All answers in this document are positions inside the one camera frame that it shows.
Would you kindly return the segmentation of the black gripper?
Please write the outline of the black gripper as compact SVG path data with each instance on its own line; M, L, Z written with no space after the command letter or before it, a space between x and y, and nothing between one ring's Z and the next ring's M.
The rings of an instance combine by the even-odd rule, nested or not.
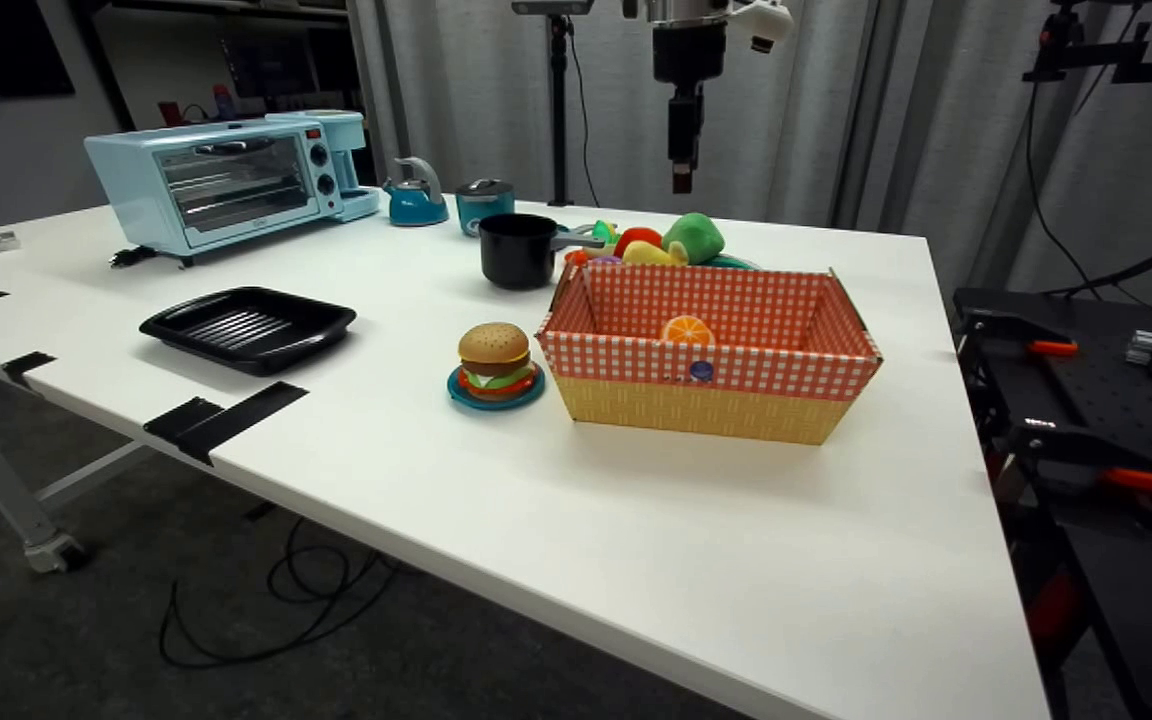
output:
M704 84L723 73L723 27L719 23L655 23L651 27L651 75L671 89L668 100L668 159L671 191L691 191L699 124L704 124Z

